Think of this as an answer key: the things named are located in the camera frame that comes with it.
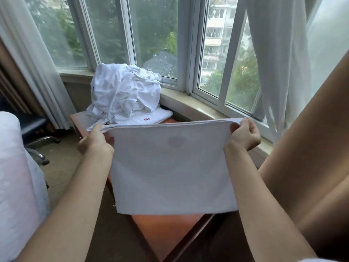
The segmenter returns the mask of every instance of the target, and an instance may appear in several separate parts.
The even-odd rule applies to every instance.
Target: carpet floor
[[[81,159],[76,150],[79,140],[75,132],[68,131],[61,140],[60,144],[37,148],[50,160],[48,165],[41,168],[50,185],[48,193],[51,209],[64,194]],[[113,196],[105,188],[86,261],[148,261],[134,227],[124,215],[116,212],[113,204]]]

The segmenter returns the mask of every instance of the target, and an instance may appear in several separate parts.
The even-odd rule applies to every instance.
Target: apartment building
[[[236,4],[216,4],[210,7],[206,25],[200,83],[207,76],[224,68],[233,28]]]

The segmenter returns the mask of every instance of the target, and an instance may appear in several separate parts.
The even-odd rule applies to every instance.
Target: window sill
[[[63,82],[90,84],[94,72],[84,69],[58,69]],[[203,102],[188,96],[185,92],[162,87],[160,104],[178,112],[190,120],[209,120],[228,118]],[[259,167],[271,153],[273,144],[262,138],[262,143],[250,152],[250,156]]]

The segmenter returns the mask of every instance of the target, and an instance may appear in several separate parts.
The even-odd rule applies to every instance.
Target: white curtain
[[[263,106],[273,141],[311,98],[304,0],[246,0]]]
[[[1,0],[0,37],[55,128],[76,113],[24,0]]]

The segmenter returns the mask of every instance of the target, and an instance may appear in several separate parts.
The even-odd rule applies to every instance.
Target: wooden table
[[[94,122],[86,111],[70,116],[80,137],[88,135],[87,128]],[[162,123],[176,123],[169,118]],[[110,176],[107,186],[111,189]],[[149,251],[151,260],[177,261],[199,233],[208,225],[213,215],[132,215],[130,221],[136,226]]]

